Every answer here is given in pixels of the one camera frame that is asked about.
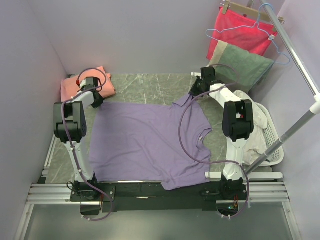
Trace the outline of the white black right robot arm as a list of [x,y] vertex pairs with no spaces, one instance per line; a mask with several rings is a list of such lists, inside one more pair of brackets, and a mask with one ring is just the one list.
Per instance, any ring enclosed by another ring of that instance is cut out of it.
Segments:
[[244,178],[241,167],[245,146],[254,130],[253,104],[236,96],[216,78],[213,66],[202,67],[200,73],[192,73],[196,81],[190,89],[192,96],[209,95],[223,107],[222,132],[226,137],[226,163],[221,174],[222,181],[240,181]]

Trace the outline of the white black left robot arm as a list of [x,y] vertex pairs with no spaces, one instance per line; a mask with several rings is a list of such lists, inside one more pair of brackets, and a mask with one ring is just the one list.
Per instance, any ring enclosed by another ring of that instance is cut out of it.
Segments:
[[85,137],[88,127],[85,109],[100,107],[104,98],[98,92],[102,85],[97,77],[86,77],[78,80],[80,90],[65,101],[56,102],[53,106],[54,135],[64,144],[70,156],[75,173],[75,181],[91,182],[95,173],[89,163],[89,153]]

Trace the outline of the purple t shirt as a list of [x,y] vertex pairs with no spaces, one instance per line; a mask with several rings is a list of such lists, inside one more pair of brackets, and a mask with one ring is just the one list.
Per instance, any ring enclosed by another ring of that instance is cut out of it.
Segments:
[[212,127],[185,95],[171,105],[105,102],[92,128],[89,163],[100,182],[159,181],[165,190],[206,183]]

